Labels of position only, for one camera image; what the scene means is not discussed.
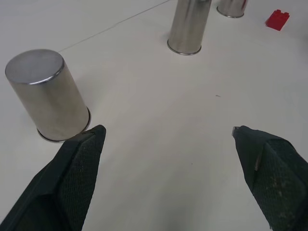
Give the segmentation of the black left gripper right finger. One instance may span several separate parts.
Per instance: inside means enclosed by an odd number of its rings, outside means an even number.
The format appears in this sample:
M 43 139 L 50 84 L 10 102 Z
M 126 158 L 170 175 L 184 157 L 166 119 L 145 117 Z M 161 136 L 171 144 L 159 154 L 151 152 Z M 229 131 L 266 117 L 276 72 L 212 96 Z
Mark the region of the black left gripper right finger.
M 286 139 L 246 126 L 232 136 L 245 182 L 273 231 L 308 229 L 308 163 Z

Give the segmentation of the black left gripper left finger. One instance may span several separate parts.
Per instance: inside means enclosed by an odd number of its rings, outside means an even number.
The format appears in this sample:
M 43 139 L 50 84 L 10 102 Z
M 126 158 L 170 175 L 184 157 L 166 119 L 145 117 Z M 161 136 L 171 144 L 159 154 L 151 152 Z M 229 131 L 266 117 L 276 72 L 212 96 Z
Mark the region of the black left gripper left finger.
M 106 128 L 67 139 L 30 181 L 0 225 L 2 231 L 80 231 L 92 200 Z

